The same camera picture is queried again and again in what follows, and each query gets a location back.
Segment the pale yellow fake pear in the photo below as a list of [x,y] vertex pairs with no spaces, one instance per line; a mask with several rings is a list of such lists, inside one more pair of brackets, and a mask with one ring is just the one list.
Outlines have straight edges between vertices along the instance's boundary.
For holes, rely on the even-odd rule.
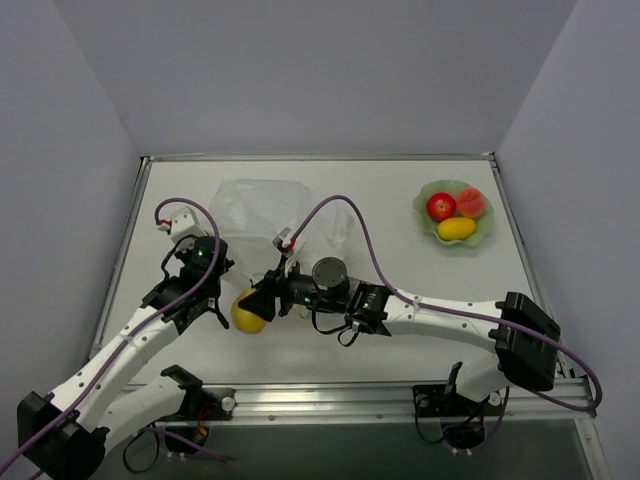
[[251,313],[239,306],[241,300],[255,292],[255,288],[250,287],[243,291],[234,301],[231,307],[231,318],[234,327],[245,334],[259,334],[267,325],[267,322],[254,313]]

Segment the white plastic bag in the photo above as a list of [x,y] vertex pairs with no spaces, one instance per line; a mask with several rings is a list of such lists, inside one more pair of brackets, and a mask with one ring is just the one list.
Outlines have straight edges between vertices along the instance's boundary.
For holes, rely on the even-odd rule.
[[[296,231],[324,199],[319,192],[295,181],[240,179],[223,182],[209,211],[228,244],[227,257],[235,262],[223,277],[223,299],[236,298],[277,266],[281,253],[273,240],[284,229]],[[324,257],[344,260],[355,216],[348,206],[333,201],[324,206],[298,237],[302,243],[294,258],[309,274]]]

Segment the red fake apple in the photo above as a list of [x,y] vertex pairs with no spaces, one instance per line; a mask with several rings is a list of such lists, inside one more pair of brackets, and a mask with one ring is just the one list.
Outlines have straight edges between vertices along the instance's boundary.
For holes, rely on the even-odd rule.
[[425,209],[433,221],[440,223],[455,216],[457,204],[449,193],[437,192],[428,198]]

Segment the yellow fake mango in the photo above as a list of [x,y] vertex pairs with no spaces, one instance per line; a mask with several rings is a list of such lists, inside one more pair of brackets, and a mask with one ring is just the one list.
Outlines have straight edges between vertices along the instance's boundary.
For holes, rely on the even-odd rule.
[[451,217],[437,226],[436,232],[444,241],[465,240],[476,233],[477,224],[467,217]]

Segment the orange fake peach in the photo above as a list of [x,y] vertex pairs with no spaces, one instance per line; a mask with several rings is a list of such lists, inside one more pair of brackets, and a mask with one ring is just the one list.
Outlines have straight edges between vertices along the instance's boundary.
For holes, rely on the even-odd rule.
[[473,187],[461,190],[457,195],[456,202],[460,215],[467,218],[480,217],[486,208],[483,194]]

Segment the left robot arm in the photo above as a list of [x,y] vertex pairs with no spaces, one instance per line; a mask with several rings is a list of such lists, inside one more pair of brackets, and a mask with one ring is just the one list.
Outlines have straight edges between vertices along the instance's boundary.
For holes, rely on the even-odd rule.
[[218,315],[221,278],[233,266],[225,241],[185,235],[173,255],[183,264],[142,300],[121,331],[72,378],[18,405],[19,452],[52,479],[88,479],[107,453],[165,418],[196,421],[221,413],[219,399],[186,369],[172,365],[155,381],[121,392],[161,350],[206,313]]

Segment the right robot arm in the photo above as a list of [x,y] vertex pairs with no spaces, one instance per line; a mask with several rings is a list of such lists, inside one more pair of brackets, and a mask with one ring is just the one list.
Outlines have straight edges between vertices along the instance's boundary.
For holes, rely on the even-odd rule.
[[308,274],[281,260],[236,299],[232,316],[267,323],[294,306],[306,308],[311,316],[342,316],[344,324],[334,328],[336,334],[421,335],[485,351],[479,360],[458,362],[451,369],[443,391],[455,412],[467,412],[510,386],[532,392],[554,387],[561,329],[522,293],[509,292],[499,301],[441,300],[351,277],[335,257],[319,260]]

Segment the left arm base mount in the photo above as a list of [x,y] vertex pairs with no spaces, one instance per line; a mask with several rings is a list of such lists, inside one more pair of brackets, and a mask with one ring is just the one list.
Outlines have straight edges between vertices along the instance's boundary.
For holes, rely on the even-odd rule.
[[163,420],[169,422],[194,422],[191,427],[170,427],[173,433],[198,447],[204,447],[208,438],[209,421],[230,421],[236,406],[236,391],[221,387],[206,389],[204,383],[186,369],[173,365],[161,371],[163,378],[171,379],[183,393],[179,408]]

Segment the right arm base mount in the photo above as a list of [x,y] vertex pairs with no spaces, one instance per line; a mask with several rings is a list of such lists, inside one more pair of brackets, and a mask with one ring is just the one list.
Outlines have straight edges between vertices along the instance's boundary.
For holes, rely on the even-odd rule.
[[[498,432],[510,399],[510,388],[504,393],[492,392],[480,401],[469,400],[457,391],[456,381],[462,363],[455,363],[447,382],[436,385],[414,385],[413,422],[422,442],[442,446],[454,456],[471,457]],[[429,438],[422,430],[421,419],[438,419],[439,435]]]

